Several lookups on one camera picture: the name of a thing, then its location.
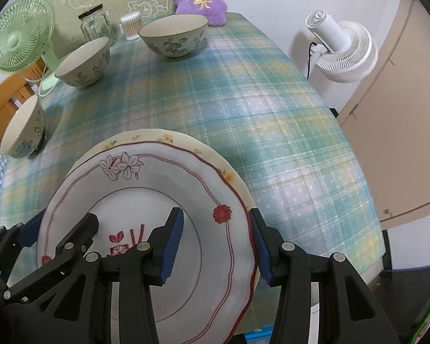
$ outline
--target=wooden chair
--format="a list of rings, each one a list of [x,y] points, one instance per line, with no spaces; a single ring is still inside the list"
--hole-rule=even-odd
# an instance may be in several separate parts
[[[42,64],[41,60],[39,61],[24,70],[22,75],[27,79],[41,78],[44,64]],[[3,134],[5,134],[6,127],[18,109],[11,98],[15,97],[19,102],[24,103],[34,93],[21,74],[11,75],[0,84],[0,143]]]

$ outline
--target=plate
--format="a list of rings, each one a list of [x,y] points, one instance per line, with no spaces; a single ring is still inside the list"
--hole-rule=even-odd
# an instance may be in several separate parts
[[[89,251],[115,257],[146,240],[181,207],[185,225],[172,276],[151,290],[161,344],[217,344],[251,301],[256,264],[245,184],[214,150],[164,130],[122,133],[94,147],[52,197],[37,243],[38,263],[88,211],[99,218]],[[117,297],[112,317],[118,317]],[[112,325],[116,342],[117,325]]]

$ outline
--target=glass jar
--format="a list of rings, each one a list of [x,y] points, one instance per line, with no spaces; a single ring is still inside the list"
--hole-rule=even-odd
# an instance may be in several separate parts
[[[105,36],[110,39],[110,46],[116,43],[116,33],[103,10],[103,4],[85,11],[78,16],[78,19],[81,21],[81,31],[86,42]]]

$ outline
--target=jar lid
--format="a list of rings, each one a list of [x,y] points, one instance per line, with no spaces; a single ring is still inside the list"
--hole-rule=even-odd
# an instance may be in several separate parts
[[[126,15],[123,15],[120,18],[120,21],[121,21],[121,23],[127,23],[127,22],[129,22],[130,20],[133,20],[133,19],[137,19],[137,18],[140,19],[140,16],[141,16],[141,14],[140,14],[139,11],[133,11],[132,13],[128,13]]]
[[[86,18],[87,16],[89,16],[92,13],[95,13],[96,11],[99,11],[101,9],[103,9],[103,4],[102,3],[100,3],[99,5],[96,5],[96,6],[92,7],[92,8],[90,8],[89,10],[86,10],[85,12],[81,13],[78,16],[78,19]]]

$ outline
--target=bowl rim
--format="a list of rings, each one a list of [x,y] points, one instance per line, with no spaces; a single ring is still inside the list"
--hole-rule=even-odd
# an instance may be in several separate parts
[[[170,17],[178,17],[178,16],[183,16],[183,15],[193,15],[193,16],[196,16],[196,17],[203,17],[204,19],[205,19],[205,23],[203,24],[203,25],[201,25],[201,26],[199,26],[199,27],[196,27],[196,28],[194,28],[194,29],[192,29],[192,30],[186,30],[186,31],[181,31],[181,32],[176,32],[176,33],[172,33],[172,34],[170,34],[170,35],[160,35],[160,36],[145,36],[145,35],[142,35],[140,32],[145,28],[145,27],[147,27],[147,26],[149,26],[149,25],[151,25],[152,23],[154,23],[154,22],[157,22],[158,20],[162,20],[162,19],[167,19],[167,18],[170,18]],[[151,22],[149,22],[149,23],[147,23],[146,25],[144,25],[139,31],[138,31],[138,35],[141,37],[141,38],[147,38],[147,39],[155,39],[155,38],[166,38],[166,37],[168,37],[168,36],[175,36],[175,35],[180,35],[181,33],[185,33],[185,32],[191,32],[191,31],[194,31],[194,30],[199,30],[199,29],[201,29],[201,28],[203,28],[203,27],[205,27],[205,26],[207,26],[209,24],[209,20],[207,19],[207,17],[205,17],[204,15],[202,15],[202,14],[172,14],[172,15],[168,15],[168,16],[165,16],[165,17],[161,17],[161,18],[159,18],[159,19],[155,19],[155,20],[152,20]]]
[[[21,131],[19,132],[19,134],[14,138],[13,142],[9,144],[9,148],[5,151],[5,148],[3,147],[3,141],[5,140],[6,137],[6,132],[9,130],[8,127],[11,125],[11,123],[13,122],[13,119],[18,115],[19,110],[24,106],[24,104],[26,104],[27,102],[29,102],[30,100],[36,100],[35,104],[33,105],[32,111],[28,114],[27,120],[24,123],[24,126],[22,127]],[[5,133],[3,134],[2,137],[2,142],[0,143],[0,155],[8,155],[10,152],[12,152],[14,146],[16,145],[16,142],[19,141],[19,139],[22,136],[22,133],[24,132],[24,129],[26,128],[33,112],[35,111],[35,108],[37,107],[37,105],[40,103],[40,99],[38,98],[37,94],[34,94],[33,96],[29,97],[20,108],[18,108],[18,110],[15,112],[15,114],[13,115],[13,117],[11,118],[11,120],[9,121],[8,126],[5,129]]]
[[[97,40],[107,40],[105,43],[104,43],[104,45],[99,49],[99,50],[97,50],[91,57],[89,57],[89,58],[87,58],[84,62],[81,62],[78,66],[76,66],[75,68],[72,68],[70,71],[66,71],[66,72],[64,72],[63,74],[58,74],[57,73],[57,70],[62,66],[62,64],[68,59],[68,58],[70,58],[73,54],[75,54],[79,49],[81,49],[81,48],[83,48],[83,47],[86,47],[86,46],[88,46],[88,45],[92,45],[92,43],[93,42],[95,42],[95,41],[97,41]],[[89,61],[93,56],[95,56],[96,54],[98,54],[100,51],[102,51],[103,49],[105,49],[105,46],[109,43],[109,41],[110,41],[110,39],[108,38],[108,37],[106,37],[106,36],[102,36],[101,38],[97,38],[97,39],[95,39],[95,40],[92,40],[92,41],[89,41],[89,42],[87,42],[86,44],[83,44],[83,45],[81,45],[79,48],[76,48],[73,52],[71,52],[68,56],[66,56],[65,58],[64,58],[64,60],[59,64],[59,66],[56,68],[56,71],[54,71],[54,76],[55,77],[57,77],[58,79],[60,79],[62,76],[64,76],[64,75],[66,75],[66,74],[68,74],[68,73],[70,73],[70,72],[72,72],[72,71],[75,71],[76,69],[78,69],[78,68],[80,68],[81,66],[83,66],[87,61]]]

